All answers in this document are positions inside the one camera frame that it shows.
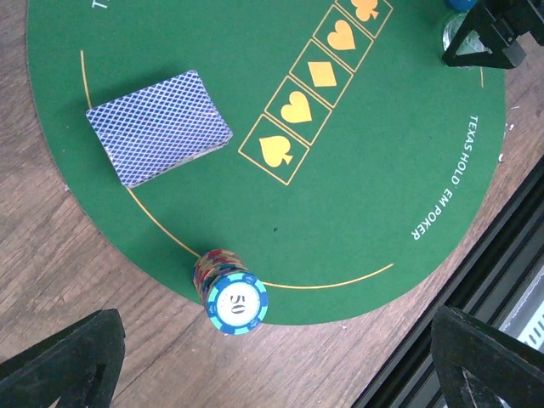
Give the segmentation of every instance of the poker chip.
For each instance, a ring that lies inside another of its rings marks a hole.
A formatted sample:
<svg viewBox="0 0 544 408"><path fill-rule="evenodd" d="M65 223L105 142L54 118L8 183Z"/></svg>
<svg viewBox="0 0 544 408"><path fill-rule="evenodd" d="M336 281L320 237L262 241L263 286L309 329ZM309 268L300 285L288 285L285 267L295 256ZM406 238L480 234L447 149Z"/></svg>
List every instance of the poker chip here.
<svg viewBox="0 0 544 408"><path fill-rule="evenodd" d="M457 11L468 11L478 0L445 0L446 4Z"/></svg>
<svg viewBox="0 0 544 408"><path fill-rule="evenodd" d="M215 249L202 255L193 269L193 283L210 321L223 333L248 333L266 315L263 283L232 251Z"/></svg>

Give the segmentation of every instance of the yellow diamond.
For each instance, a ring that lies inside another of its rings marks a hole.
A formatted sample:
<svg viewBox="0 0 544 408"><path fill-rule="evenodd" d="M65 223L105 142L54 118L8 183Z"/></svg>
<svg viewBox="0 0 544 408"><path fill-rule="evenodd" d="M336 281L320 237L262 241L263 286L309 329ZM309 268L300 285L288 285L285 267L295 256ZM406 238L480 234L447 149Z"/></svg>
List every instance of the yellow diamond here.
<svg viewBox="0 0 544 408"><path fill-rule="evenodd" d="M316 88L337 86L337 79L329 61L309 62L308 67Z"/></svg>

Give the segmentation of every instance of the poker mat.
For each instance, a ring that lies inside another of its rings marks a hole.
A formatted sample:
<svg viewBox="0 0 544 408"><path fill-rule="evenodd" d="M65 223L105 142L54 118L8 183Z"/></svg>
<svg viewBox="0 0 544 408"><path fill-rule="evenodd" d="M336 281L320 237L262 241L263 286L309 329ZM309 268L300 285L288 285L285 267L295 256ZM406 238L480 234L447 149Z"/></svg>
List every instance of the poker mat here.
<svg viewBox="0 0 544 408"><path fill-rule="evenodd" d="M440 59L440 0L30 0L31 85L49 149L102 234L198 302L192 269L238 253L264 322L378 308L433 272L496 167L504 74ZM234 136L133 189L89 107L189 70Z"/></svg>

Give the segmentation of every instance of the blue and white playing card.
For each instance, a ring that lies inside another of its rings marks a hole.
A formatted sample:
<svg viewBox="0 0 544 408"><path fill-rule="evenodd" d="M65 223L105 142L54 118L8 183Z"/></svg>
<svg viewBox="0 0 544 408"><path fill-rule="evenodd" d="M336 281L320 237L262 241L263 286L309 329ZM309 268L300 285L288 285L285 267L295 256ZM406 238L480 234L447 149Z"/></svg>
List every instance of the blue and white playing card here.
<svg viewBox="0 0 544 408"><path fill-rule="evenodd" d="M121 183L132 188L232 137L196 71L87 111Z"/></svg>

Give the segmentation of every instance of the wooden floor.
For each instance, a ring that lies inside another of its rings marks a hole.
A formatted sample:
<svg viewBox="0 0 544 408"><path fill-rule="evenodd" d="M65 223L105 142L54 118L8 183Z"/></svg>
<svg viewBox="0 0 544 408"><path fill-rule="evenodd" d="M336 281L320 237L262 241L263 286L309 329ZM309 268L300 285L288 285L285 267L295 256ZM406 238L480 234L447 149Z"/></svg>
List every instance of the wooden floor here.
<svg viewBox="0 0 544 408"><path fill-rule="evenodd" d="M34 110L25 30L24 2L0 2L0 361L97 309L118 308L127 355L114 406L350 406L544 155L544 48L524 38L530 55L507 75L503 163L441 267L355 319L224 337L201 307L115 250L65 190Z"/></svg>

